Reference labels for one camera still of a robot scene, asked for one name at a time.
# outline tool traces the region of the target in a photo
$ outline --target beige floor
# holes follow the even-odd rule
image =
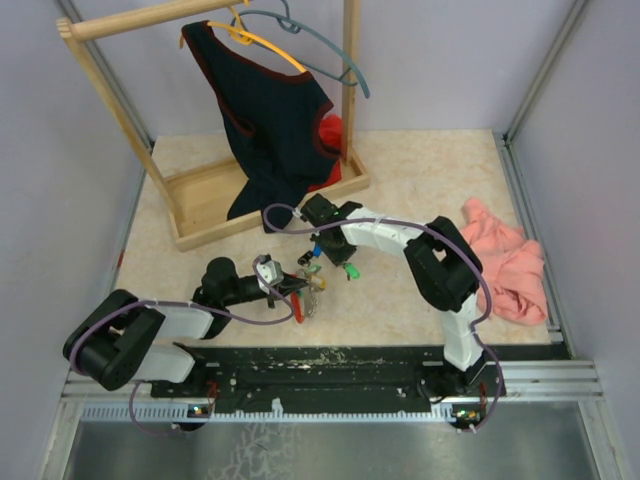
[[[464,225],[460,207],[477,196],[497,215],[515,224],[515,213],[504,180],[493,136],[489,131],[366,132],[355,147],[371,174],[368,190],[345,197],[389,216],[428,222],[438,215]],[[230,154],[224,136],[158,138],[154,158],[164,174],[191,168]],[[299,221],[291,228],[301,227]],[[166,209],[153,184],[145,181],[133,223],[118,286],[139,297],[189,300],[207,263],[218,256],[234,260],[240,275],[251,273],[251,262],[269,253],[286,271],[310,247],[302,236],[266,235],[262,228],[240,233],[181,253],[169,230]],[[347,282],[342,269],[320,258],[329,286],[320,295],[318,313],[298,325],[291,321],[271,327],[232,322],[211,345],[441,345],[444,337],[438,312],[420,296],[409,268],[398,258],[360,249],[353,263],[361,272]],[[272,319],[284,306],[268,310],[266,302],[233,307],[252,319]],[[493,317],[480,326],[482,338],[493,344],[549,343],[545,325],[522,327]]]

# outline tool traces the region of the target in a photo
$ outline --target wooden clothes rack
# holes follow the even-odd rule
[[[174,0],[79,23],[72,23],[68,18],[62,18],[57,22],[60,36],[120,125],[135,154],[166,202],[171,229],[176,245],[181,251],[234,235],[262,223],[260,212],[226,220],[227,211],[244,186],[246,176],[235,158],[232,158],[164,177],[118,97],[94,62],[85,42],[239,3],[242,3],[242,0]],[[357,61],[358,55],[359,24],[360,0],[344,0],[343,50],[354,61]],[[369,186],[369,174],[353,149],[354,117],[355,88],[344,85],[342,87],[342,180],[318,190],[330,199],[348,195]]]

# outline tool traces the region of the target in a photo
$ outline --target metal floor panel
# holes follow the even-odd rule
[[[502,404],[479,434],[446,424],[220,423],[155,438],[82,422],[66,479],[599,478],[576,403]]]

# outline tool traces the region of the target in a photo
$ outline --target clothes hanger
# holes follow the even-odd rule
[[[240,19],[240,17],[237,15],[237,13],[235,12],[235,10],[232,7],[229,7],[229,9],[232,11],[232,13],[234,13],[234,16],[236,16],[238,19]],[[260,45],[263,48],[271,50],[274,53],[277,53],[282,58],[284,58],[286,61],[288,61],[291,65],[296,67],[296,69],[300,73],[304,73],[304,72],[307,71],[307,69],[304,68],[300,64],[300,62],[298,62],[295,58],[293,58],[287,52],[285,52],[284,50],[282,50],[279,47],[276,47],[270,41],[265,40],[264,38],[259,37],[258,35],[254,34],[254,33],[251,33],[251,32],[248,32],[246,30],[243,30],[241,28],[235,27],[234,25],[226,25],[226,24],[220,23],[220,22],[207,22],[207,26],[209,26],[209,27],[217,27],[217,28],[222,28],[224,30],[227,30],[229,32],[229,34],[231,35],[231,38],[233,38],[235,41],[237,41],[238,43],[241,43],[243,45],[251,45],[253,42],[257,42],[256,45]],[[184,37],[182,35],[180,35],[180,48],[182,48],[182,47],[184,47]]]
[[[235,26],[236,22],[238,22],[239,25],[242,25],[245,32],[249,32],[247,28],[244,26],[244,24],[242,23],[242,20],[240,17],[244,15],[262,15],[266,17],[275,18],[278,21],[278,25],[280,25],[280,28],[282,28],[284,31],[288,33],[292,33],[295,35],[297,33],[300,33],[300,31],[304,30],[305,32],[313,35],[322,43],[327,45],[335,53],[340,55],[340,57],[342,57],[342,59],[345,61],[348,67],[341,75],[338,76],[331,72],[327,72],[326,70],[320,67],[316,67],[315,65],[305,63],[302,60],[298,60],[298,62],[307,68],[315,70],[316,72],[326,75],[327,77],[332,78],[333,80],[337,80],[338,82],[344,85],[347,85],[349,87],[355,87],[357,85],[360,85],[360,88],[362,88],[362,93],[364,93],[365,98],[369,98],[369,96],[371,95],[369,91],[369,86],[367,85],[367,82],[364,79],[364,75],[362,75],[362,72],[360,71],[358,66],[353,62],[351,57],[349,57],[349,55],[347,55],[344,51],[342,51],[339,47],[337,47],[331,40],[329,40],[324,35],[320,34],[313,28],[309,27],[308,25],[305,25],[304,23],[298,22],[297,20],[293,20],[290,16],[289,3],[287,2],[287,0],[280,0],[280,1],[284,4],[284,10],[285,10],[284,15],[281,15],[275,12],[269,12],[266,10],[244,10],[238,14],[237,12],[235,12],[235,10],[231,9],[232,13],[234,14],[234,18],[231,21],[231,26]],[[351,82],[346,79],[349,72],[354,73],[357,81]]]

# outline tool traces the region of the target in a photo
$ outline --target wooden rod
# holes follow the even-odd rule
[[[173,0],[160,5],[75,23],[72,24],[70,31],[77,42],[86,42],[238,3],[242,3],[242,0]]]
[[[118,100],[118,97],[109,85],[109,82],[107,82],[107,79],[104,77],[96,63],[93,61],[93,58],[91,57],[87,46],[84,43],[80,43],[76,41],[75,38],[73,38],[73,35],[70,31],[73,23],[71,23],[71,20],[69,20],[68,18],[61,18],[60,20],[58,20],[57,26],[58,32],[60,32],[60,36],[64,39],[67,47],[84,70],[85,74],[89,78],[89,81],[93,85],[93,88],[96,89],[96,92],[98,92],[100,98],[102,98],[102,101],[104,102],[107,109],[111,112],[111,115],[113,115],[113,117],[118,122],[118,125],[120,125],[120,128],[131,144],[131,148],[133,148],[133,151],[140,159],[140,162],[147,171],[147,174],[160,191],[160,194],[164,198],[164,201],[167,203],[169,209],[177,219],[181,220],[183,216],[180,206],[171,194],[167,182],[160,173],[160,170],[153,161],[153,158],[151,158],[151,154],[147,150],[144,142],[138,136],[138,132],[131,123],[131,120],[129,119],[129,116],[127,115],[124,107],[120,103],[120,100]]]
[[[342,49],[351,59],[358,62],[358,39],[360,37],[360,0],[344,0],[344,16],[342,20]],[[346,70],[349,65],[343,63]],[[355,81],[353,71],[349,72],[347,79]],[[351,163],[351,151],[353,150],[353,126],[356,116],[356,89],[342,86],[342,161]]]

